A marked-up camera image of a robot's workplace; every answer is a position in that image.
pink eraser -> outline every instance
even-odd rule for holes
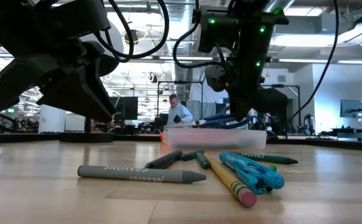
[[[239,191],[238,198],[246,207],[252,207],[257,202],[256,194],[246,188]]]

plastic bin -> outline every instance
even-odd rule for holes
[[[264,149],[266,131],[210,128],[167,128],[165,142],[171,147],[205,149]]]

green crayon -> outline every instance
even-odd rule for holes
[[[207,169],[210,167],[206,157],[202,153],[200,152],[196,153],[196,160],[199,162],[200,166],[203,169]]]
[[[234,152],[234,153],[258,162],[272,162],[276,164],[286,164],[286,165],[299,163],[297,160],[282,156],[267,156],[264,154],[240,153],[240,152]]]
[[[191,159],[196,158],[196,153],[205,153],[205,151],[199,150],[199,151],[196,151],[196,152],[190,152],[190,153],[187,153],[187,154],[183,154],[183,155],[180,156],[180,159],[182,161],[189,161]]]

person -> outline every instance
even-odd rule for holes
[[[182,104],[179,103],[177,95],[170,95],[170,109],[169,118],[167,119],[167,125],[175,125],[191,122],[193,116],[191,112]]]

metal frame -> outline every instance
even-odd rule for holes
[[[297,89],[297,97],[299,104],[299,127],[301,127],[301,96],[300,96],[300,86],[299,85],[283,85],[283,84],[273,84],[273,85],[261,85],[261,86],[269,86],[273,88],[285,88],[285,87],[294,87]]]
[[[161,83],[174,83],[177,85],[187,85],[191,83],[198,83],[202,86],[202,93],[201,93],[201,105],[200,105],[200,119],[203,119],[203,82],[188,82],[188,81],[158,81],[157,82],[157,105],[156,105],[156,117],[159,117],[159,92],[160,92],[160,84]]]

